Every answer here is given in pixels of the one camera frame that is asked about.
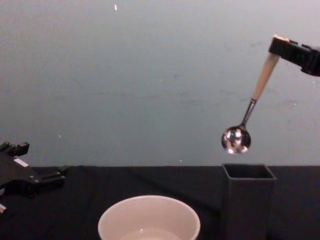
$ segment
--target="gray container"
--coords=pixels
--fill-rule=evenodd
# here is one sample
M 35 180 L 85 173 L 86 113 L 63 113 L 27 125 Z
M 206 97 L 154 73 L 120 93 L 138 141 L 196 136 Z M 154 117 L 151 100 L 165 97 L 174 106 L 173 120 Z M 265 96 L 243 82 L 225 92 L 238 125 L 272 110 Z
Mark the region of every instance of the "gray container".
M 264 164 L 223 168 L 220 240 L 265 240 L 275 175 Z

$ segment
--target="wooden spoon handle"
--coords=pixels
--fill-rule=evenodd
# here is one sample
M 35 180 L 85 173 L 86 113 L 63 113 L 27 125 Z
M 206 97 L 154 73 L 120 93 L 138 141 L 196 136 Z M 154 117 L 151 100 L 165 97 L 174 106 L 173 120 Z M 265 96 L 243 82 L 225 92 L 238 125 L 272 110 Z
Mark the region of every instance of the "wooden spoon handle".
M 257 101 L 260 98 L 275 66 L 278 63 L 279 58 L 280 58 L 279 55 L 276 55 L 273 53 L 268 54 L 265 60 L 265 63 L 263 65 L 262 71 L 260 73 L 260 77 L 256 83 L 255 91 L 252 95 L 253 100 Z

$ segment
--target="black table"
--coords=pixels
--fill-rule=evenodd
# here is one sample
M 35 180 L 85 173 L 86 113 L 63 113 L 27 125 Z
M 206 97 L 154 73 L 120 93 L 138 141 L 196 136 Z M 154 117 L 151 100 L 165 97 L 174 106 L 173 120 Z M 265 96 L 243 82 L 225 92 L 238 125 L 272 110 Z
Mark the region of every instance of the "black table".
M 278 181 L 268 226 L 269 240 L 320 239 L 320 166 L 272 166 Z M 35 170 L 45 173 L 50 167 Z M 126 198 L 163 195 L 190 205 L 201 221 L 200 239 L 217 239 L 222 168 L 71 167 L 63 188 L 34 199 L 6 196 L 0 240 L 98 240 L 103 212 Z

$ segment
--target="light blue wall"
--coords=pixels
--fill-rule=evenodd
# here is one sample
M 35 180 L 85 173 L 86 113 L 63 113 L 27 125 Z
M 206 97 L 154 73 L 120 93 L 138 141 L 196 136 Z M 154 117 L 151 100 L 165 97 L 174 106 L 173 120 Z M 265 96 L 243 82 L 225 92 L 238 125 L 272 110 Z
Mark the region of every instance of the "light blue wall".
M 228 155 L 221 134 L 273 34 L 319 46 L 319 13 L 318 0 L 1 1 L 0 140 L 28 141 L 33 166 L 318 165 L 320 78 L 284 60 L 250 151 Z

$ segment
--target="spoon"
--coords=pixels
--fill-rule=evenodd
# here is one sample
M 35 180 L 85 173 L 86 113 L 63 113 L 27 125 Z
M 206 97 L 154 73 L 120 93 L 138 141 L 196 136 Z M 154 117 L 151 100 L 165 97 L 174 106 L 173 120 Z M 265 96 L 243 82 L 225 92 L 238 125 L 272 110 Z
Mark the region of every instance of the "spoon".
M 221 144 L 229 154 L 241 154 L 248 151 L 251 145 L 251 137 L 246 129 L 246 124 L 252 111 L 254 110 L 258 99 L 264 91 L 264 88 L 276 64 L 278 63 L 279 58 L 279 55 L 269 52 L 263 65 L 259 79 L 256 83 L 255 91 L 253 92 L 251 101 L 243 117 L 242 123 L 238 126 L 229 127 L 223 132 Z

